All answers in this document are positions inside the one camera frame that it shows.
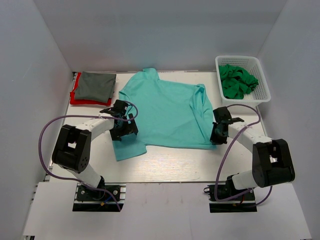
dark gray cloth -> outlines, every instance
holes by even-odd
[[[78,87],[74,91],[74,99],[107,103],[114,94],[116,76],[116,74],[83,71],[78,81]]]

laundry basket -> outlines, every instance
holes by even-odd
[[[219,65],[224,66],[226,64],[232,66],[242,67],[249,72],[249,74],[255,76],[258,79],[259,84],[255,90],[250,94],[245,94],[243,99],[228,99],[225,98],[222,83],[220,79]],[[222,105],[228,106],[231,104],[245,104],[250,107],[256,107],[260,103],[269,102],[271,99],[267,81],[260,65],[259,60],[253,56],[217,56],[215,58],[216,73],[218,77],[219,89],[222,98]],[[248,110],[244,107],[231,107],[229,109],[232,113],[248,113]]]

teal shirt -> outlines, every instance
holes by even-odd
[[[138,108],[135,123],[139,132],[113,141],[117,161],[145,154],[147,145],[215,149],[210,142],[213,108],[203,84],[160,80],[154,68],[145,68],[129,80],[119,99]],[[135,108],[129,113],[135,115]]]

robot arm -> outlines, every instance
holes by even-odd
[[[227,138],[235,138],[246,126],[241,118],[232,118],[227,107],[213,111],[216,122],[213,123],[210,141],[214,145],[227,143]],[[230,191],[292,182],[295,171],[288,144],[283,139],[271,139],[252,128],[247,128],[237,141],[252,152],[252,170],[231,175],[227,178]]]
[[[102,187],[105,181],[89,164],[91,141],[106,131],[110,131],[113,141],[121,141],[128,134],[138,134],[134,120],[127,122],[103,117],[127,119],[128,104],[116,100],[113,107],[100,111],[101,118],[94,118],[77,126],[62,126],[55,144],[52,161],[68,170],[77,179],[91,187]]]

red cloth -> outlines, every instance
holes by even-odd
[[[85,99],[75,99],[75,90],[78,87],[78,82],[79,78],[81,76],[81,72],[78,72],[76,79],[75,79],[75,84],[72,92],[70,92],[70,104],[71,105],[79,105],[79,104],[98,104],[98,105],[103,105],[103,106],[110,106],[111,105],[111,98],[109,98],[108,102],[101,102],[101,101],[94,101],[94,100],[85,100]]]

